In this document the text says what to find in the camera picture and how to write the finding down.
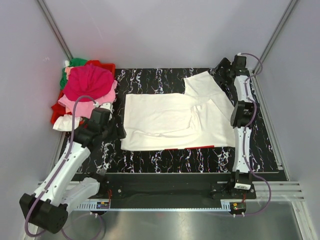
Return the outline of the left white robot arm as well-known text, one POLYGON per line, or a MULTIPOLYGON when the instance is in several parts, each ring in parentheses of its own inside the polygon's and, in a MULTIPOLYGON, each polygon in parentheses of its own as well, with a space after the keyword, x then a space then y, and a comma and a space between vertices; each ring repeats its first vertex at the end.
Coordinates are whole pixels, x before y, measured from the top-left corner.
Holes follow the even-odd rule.
POLYGON ((69 214, 86 199, 103 198, 110 193, 103 173, 90 173, 71 190, 67 190, 78 168, 101 146, 126 136, 120 116, 96 107, 89 119, 71 132, 70 142, 47 178, 32 193, 24 193, 19 205, 25 218, 24 230, 30 237, 29 224, 56 234, 64 227, 69 214))

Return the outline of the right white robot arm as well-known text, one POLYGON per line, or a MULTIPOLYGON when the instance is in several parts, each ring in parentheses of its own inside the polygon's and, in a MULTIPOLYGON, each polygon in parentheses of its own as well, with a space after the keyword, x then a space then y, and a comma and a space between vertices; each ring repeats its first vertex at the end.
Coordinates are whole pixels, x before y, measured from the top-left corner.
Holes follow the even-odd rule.
POLYGON ((254 100, 250 88, 250 71, 246 67, 247 54, 238 53, 233 61, 226 57, 214 68, 214 77, 233 88, 237 96, 230 125, 235 135, 235 159, 231 178, 226 190, 232 198, 239 198, 245 192, 254 192, 250 167, 250 141, 259 104, 254 100))

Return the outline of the white coca-cola t-shirt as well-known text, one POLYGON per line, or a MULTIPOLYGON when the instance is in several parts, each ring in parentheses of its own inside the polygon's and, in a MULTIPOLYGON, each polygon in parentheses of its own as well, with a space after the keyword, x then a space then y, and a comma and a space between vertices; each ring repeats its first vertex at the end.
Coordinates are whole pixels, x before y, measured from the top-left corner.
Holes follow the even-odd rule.
POLYGON ((184 79, 184 93, 127 94, 121 149, 234 147, 234 107, 208 71, 184 79))

